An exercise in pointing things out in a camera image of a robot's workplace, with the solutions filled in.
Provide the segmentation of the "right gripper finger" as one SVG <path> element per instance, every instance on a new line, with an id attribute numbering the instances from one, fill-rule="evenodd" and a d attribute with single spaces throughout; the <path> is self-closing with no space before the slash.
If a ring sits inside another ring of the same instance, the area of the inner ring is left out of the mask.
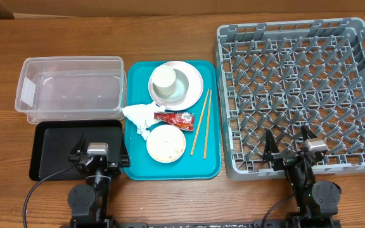
<path id="1" fill-rule="evenodd" d="M 266 139 L 265 139 L 265 148 L 264 148 L 264 154 L 265 155 L 272 155 L 279 153 L 278 146 L 276 144 L 276 141 L 274 140 L 274 135 L 271 130 L 266 130 Z"/>
<path id="2" fill-rule="evenodd" d="M 302 133 L 303 141 L 306 141 L 308 139 L 315 139 L 315 138 L 317 138 L 317 135 L 315 135 L 310 130 L 310 128 L 308 128 L 308 126 L 306 126 L 306 125 L 302 125 L 301 126 L 301 133 Z"/>

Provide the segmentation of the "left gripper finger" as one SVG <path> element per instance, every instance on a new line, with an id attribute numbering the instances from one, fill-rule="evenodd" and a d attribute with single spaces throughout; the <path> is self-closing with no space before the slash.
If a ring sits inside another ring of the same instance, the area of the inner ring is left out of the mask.
<path id="1" fill-rule="evenodd" d="M 127 152 L 127 149 L 126 149 L 126 146 L 125 146 L 125 141 L 124 141 L 124 134 L 121 133 L 121 136 L 120 136 L 120 155 L 121 156 L 127 156 L 128 155 L 128 152 Z"/>
<path id="2" fill-rule="evenodd" d="M 81 138 L 78 140 L 74 148 L 71 150 L 71 155 L 78 155 L 79 153 L 82 153 L 85 150 L 85 143 L 86 143 L 86 137 L 85 134 L 81 136 Z"/>

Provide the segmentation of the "white napkin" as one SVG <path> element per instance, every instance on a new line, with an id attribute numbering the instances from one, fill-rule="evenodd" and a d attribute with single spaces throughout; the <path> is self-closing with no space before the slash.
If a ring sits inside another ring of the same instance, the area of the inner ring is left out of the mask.
<path id="1" fill-rule="evenodd" d="M 124 116 L 137 127 L 137 133 L 145 141 L 150 134 L 149 128 L 160 122 L 154 117 L 154 114 L 164 111 L 165 106 L 158 106 L 154 101 L 150 104 L 135 104 L 122 108 Z"/>

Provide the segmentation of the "red snack wrapper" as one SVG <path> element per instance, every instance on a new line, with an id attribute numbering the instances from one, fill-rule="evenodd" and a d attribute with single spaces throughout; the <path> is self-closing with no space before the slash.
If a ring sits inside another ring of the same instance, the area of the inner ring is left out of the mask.
<path id="1" fill-rule="evenodd" d="M 154 112 L 155 120 L 173 125 L 180 130 L 193 131 L 195 116 L 189 112 Z"/>

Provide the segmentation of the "white paper cup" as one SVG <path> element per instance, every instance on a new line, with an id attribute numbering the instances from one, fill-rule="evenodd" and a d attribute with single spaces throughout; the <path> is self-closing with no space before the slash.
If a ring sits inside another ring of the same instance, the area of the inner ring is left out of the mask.
<path id="1" fill-rule="evenodd" d="M 175 91 L 176 72 L 170 66 L 160 65 L 151 74 L 154 88 L 163 96 L 169 96 Z"/>

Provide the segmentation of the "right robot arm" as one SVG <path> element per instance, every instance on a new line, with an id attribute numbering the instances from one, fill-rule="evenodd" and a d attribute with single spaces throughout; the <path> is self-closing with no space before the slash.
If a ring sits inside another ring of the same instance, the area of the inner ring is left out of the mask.
<path id="1" fill-rule="evenodd" d="M 266 146 L 262 159 L 273 163 L 275 171 L 282 170 L 293 193 L 272 206 L 264 215 L 261 227 L 340 227 L 333 216 L 338 213 L 342 190 L 328 180 L 317 181 L 312 166 L 328 152 L 327 144 L 305 125 L 301 126 L 304 146 L 296 153 L 280 152 L 271 130 L 266 131 Z M 295 198 L 297 212 L 290 212 L 283 220 L 269 220 L 269 214 L 278 206 Z"/>

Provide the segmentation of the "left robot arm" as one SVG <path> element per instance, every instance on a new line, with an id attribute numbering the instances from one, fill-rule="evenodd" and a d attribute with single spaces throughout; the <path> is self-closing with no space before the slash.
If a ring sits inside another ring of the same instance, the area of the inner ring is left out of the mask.
<path id="1" fill-rule="evenodd" d="M 86 182 L 74 186 L 68 194 L 68 205 L 72 211 L 70 227 L 119 227 L 116 220 L 107 214 L 110 186 L 122 168 L 131 162 L 125 147 L 124 137 L 107 142 L 90 142 L 82 136 L 68 159 Z"/>

